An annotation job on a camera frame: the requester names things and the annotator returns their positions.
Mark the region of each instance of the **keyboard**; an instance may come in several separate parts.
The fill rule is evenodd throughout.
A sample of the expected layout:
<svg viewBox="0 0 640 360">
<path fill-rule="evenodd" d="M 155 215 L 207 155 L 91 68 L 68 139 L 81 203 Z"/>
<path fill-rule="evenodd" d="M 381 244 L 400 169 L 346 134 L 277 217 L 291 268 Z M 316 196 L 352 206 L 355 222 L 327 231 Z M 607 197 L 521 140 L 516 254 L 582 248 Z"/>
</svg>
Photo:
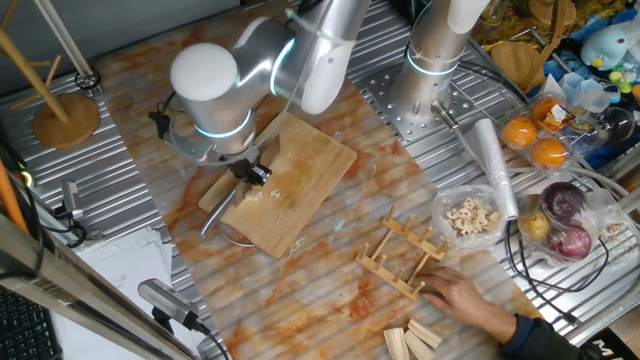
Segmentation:
<svg viewBox="0 0 640 360">
<path fill-rule="evenodd" d="M 0 360 L 62 359 L 49 312 L 0 287 Z"/>
</svg>

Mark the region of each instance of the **red onion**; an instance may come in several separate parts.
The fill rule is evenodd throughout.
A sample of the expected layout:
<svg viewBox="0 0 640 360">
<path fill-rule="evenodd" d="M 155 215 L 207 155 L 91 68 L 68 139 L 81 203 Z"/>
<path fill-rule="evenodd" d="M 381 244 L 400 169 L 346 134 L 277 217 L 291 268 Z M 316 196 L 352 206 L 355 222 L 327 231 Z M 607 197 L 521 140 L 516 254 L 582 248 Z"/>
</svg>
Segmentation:
<svg viewBox="0 0 640 360">
<path fill-rule="evenodd" d="M 552 220 L 570 225 L 573 218 L 587 206 L 582 190 L 567 182 L 547 186 L 540 195 L 542 211 Z"/>
<path fill-rule="evenodd" d="M 591 252 L 591 236 L 583 227 L 569 225 L 552 231 L 547 246 L 564 257 L 582 260 Z"/>
</svg>

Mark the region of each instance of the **plastic wrap roll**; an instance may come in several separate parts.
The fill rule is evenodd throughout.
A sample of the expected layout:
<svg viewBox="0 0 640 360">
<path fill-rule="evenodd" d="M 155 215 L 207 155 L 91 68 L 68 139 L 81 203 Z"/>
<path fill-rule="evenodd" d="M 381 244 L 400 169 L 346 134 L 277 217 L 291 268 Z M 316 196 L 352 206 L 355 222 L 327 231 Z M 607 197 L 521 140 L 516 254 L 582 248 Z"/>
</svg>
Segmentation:
<svg viewBox="0 0 640 360">
<path fill-rule="evenodd" d="M 496 204 L 500 211 L 505 212 L 508 220 L 516 219 L 519 215 L 518 203 L 511 188 L 507 163 L 504 161 L 502 146 L 496 136 L 493 123 L 490 119 L 476 122 L 476 132 L 482 145 L 485 172 L 495 192 Z"/>
</svg>

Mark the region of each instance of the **person's arm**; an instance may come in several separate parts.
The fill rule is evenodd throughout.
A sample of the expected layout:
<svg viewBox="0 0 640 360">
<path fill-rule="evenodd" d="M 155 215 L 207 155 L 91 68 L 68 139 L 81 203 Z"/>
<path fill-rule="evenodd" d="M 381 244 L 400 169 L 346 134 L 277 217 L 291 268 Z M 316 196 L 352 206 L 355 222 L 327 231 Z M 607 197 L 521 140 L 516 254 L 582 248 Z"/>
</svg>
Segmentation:
<svg viewBox="0 0 640 360">
<path fill-rule="evenodd" d="M 445 316 L 491 334 L 502 354 L 514 360 L 590 360 L 600 355 L 582 352 L 542 319 L 511 315 L 482 298 L 471 280 L 448 267 L 427 269 L 421 279 L 442 297 L 426 294 L 426 300 Z"/>
</svg>

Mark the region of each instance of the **human hand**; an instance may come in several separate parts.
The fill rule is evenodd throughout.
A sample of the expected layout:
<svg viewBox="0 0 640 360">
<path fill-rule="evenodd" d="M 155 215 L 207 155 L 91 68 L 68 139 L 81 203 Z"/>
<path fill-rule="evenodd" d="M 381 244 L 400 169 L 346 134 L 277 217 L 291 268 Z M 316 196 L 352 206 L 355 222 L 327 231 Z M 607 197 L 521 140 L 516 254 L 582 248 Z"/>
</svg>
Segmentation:
<svg viewBox="0 0 640 360">
<path fill-rule="evenodd" d="M 503 344 L 515 333 L 516 318 L 482 298 L 473 282 L 460 272 L 449 267 L 426 269 L 416 281 L 424 281 L 442 294 L 443 298 L 435 294 L 425 294 L 425 298 L 446 317 L 485 330 Z"/>
</svg>

